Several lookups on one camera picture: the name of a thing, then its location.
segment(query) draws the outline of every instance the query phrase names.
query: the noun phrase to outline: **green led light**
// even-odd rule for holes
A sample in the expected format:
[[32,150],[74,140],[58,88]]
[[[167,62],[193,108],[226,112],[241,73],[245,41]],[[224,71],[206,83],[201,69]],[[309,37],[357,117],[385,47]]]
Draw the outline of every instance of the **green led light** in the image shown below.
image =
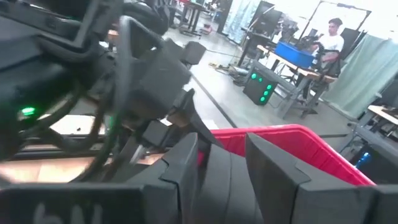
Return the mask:
[[32,115],[32,114],[34,114],[35,113],[35,108],[33,108],[33,107],[26,107],[26,108],[24,108],[24,109],[22,109],[22,114],[24,115],[24,116],[29,116],[29,115]]

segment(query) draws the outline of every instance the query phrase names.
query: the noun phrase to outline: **metal pole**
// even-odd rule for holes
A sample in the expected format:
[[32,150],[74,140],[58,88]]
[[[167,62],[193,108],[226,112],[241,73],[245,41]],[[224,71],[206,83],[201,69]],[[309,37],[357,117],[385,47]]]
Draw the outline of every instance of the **metal pole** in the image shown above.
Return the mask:
[[362,25],[365,23],[366,19],[371,15],[372,11],[366,11],[366,16],[363,18],[362,22],[359,24],[358,28],[356,31],[359,31],[359,29],[362,27]]
[[317,7],[315,8],[315,10],[313,11],[311,17],[310,17],[309,20],[308,20],[307,25],[305,25],[303,32],[301,33],[300,37],[298,38],[298,41],[300,41],[300,39],[303,37],[304,32],[307,30],[308,26],[310,25],[311,20],[313,19],[315,13],[317,12],[317,10],[318,10],[320,4],[323,3],[323,2],[324,2],[324,1],[319,1]]

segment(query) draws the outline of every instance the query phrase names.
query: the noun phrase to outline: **blue light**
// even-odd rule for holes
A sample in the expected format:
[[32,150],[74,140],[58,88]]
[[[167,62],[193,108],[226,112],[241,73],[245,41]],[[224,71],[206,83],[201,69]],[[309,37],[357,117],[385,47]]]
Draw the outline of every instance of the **blue light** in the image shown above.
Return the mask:
[[362,157],[358,160],[358,162],[354,165],[357,169],[359,169],[359,167],[361,165],[363,165],[366,162],[369,162],[371,158],[371,155],[368,152],[365,152]]

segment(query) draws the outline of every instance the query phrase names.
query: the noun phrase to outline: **green curtain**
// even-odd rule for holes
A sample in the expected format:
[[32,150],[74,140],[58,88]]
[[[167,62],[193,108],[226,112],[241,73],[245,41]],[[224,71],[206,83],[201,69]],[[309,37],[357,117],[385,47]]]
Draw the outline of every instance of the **green curtain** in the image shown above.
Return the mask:
[[398,71],[398,45],[367,35],[346,59],[346,65],[322,99],[357,118]]

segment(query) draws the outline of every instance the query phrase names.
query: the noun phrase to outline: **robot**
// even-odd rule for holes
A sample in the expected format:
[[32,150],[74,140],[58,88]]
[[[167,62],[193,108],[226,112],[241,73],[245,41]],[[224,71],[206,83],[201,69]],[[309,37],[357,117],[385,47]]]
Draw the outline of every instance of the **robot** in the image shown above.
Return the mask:
[[[71,155],[87,151],[98,140],[104,115],[113,118],[94,161],[70,183],[0,179],[4,223],[359,224],[394,219],[394,186],[352,186],[254,134],[246,136],[246,159],[225,151],[196,112],[195,92],[183,90],[192,75],[188,68],[206,49],[195,42],[182,48],[161,38],[168,27],[164,2],[87,1],[85,9],[68,5],[80,12],[75,17],[62,15],[70,11],[57,11],[50,3],[37,8],[0,1],[5,9],[0,16],[35,30],[0,43],[7,56],[0,61],[0,159],[10,159],[32,137]],[[116,53],[99,43],[113,27],[118,30]],[[103,91],[90,93],[97,82],[104,83]],[[82,98],[97,107],[89,135],[76,141],[52,130]],[[61,99],[67,100],[41,118]],[[172,125],[162,124],[162,118]],[[125,141],[118,141],[121,133]],[[148,150],[164,156],[137,166]],[[106,166],[110,154],[113,161]]]

